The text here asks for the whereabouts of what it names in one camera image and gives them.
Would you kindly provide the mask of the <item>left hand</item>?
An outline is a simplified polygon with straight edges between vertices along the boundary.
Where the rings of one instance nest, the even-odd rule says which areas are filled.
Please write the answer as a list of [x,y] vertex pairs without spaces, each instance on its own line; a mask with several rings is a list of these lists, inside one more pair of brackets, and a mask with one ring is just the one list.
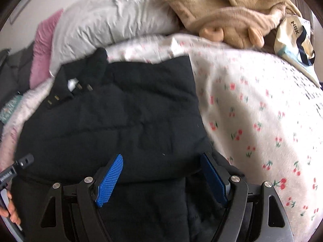
[[18,216],[18,212],[17,212],[15,205],[12,201],[12,194],[9,190],[7,190],[7,197],[9,200],[8,208],[7,209],[1,208],[0,214],[3,217],[9,217],[12,223],[16,223],[17,225],[20,225],[21,219]]

